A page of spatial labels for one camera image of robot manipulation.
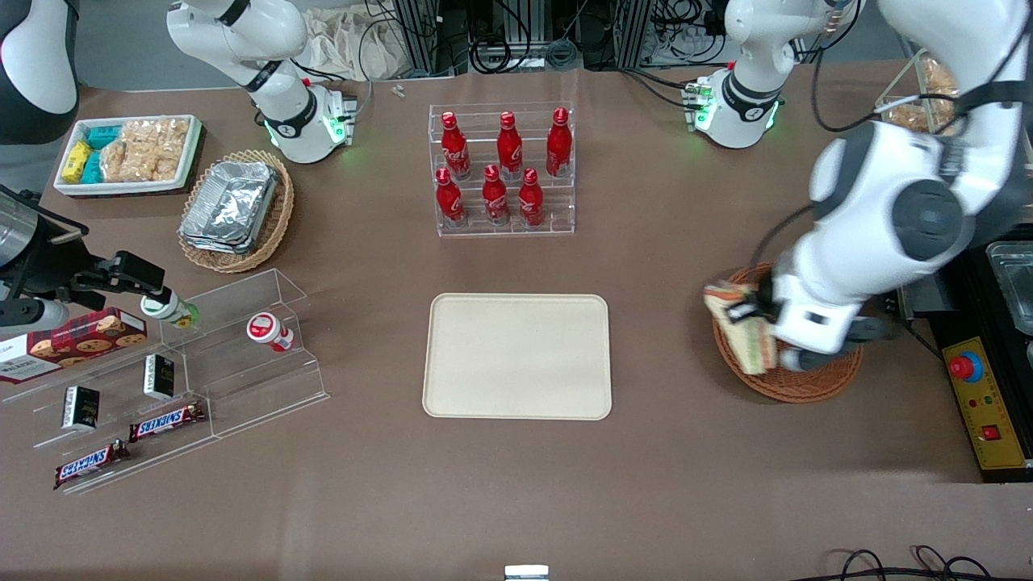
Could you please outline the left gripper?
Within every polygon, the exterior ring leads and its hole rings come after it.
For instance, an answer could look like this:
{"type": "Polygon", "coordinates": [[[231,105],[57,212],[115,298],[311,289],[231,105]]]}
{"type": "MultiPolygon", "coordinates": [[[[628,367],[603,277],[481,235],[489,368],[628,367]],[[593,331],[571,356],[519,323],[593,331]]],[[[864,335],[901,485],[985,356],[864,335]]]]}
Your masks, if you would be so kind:
{"type": "Polygon", "coordinates": [[[889,325],[884,320],[860,316],[859,303],[829,305],[816,301],[793,274],[761,276],[754,297],[759,303],[772,303],[776,313],[756,303],[734,303],[726,308],[727,320],[772,323],[772,334],[787,345],[780,353],[780,364],[790,371],[826,366],[889,334],[889,325]]]}

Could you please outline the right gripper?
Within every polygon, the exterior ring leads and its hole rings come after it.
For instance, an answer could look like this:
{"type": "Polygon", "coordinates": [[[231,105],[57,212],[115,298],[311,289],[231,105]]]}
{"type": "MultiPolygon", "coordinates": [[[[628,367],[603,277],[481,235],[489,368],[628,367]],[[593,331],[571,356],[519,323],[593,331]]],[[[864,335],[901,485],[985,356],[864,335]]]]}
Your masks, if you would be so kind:
{"type": "Polygon", "coordinates": [[[82,270],[86,254],[81,241],[56,245],[52,239],[61,236],[58,231],[37,212],[2,213],[3,333],[55,330],[66,324],[70,314],[59,288],[73,277],[74,290],[165,294],[165,270],[128,251],[108,259],[92,257],[82,270]]]}

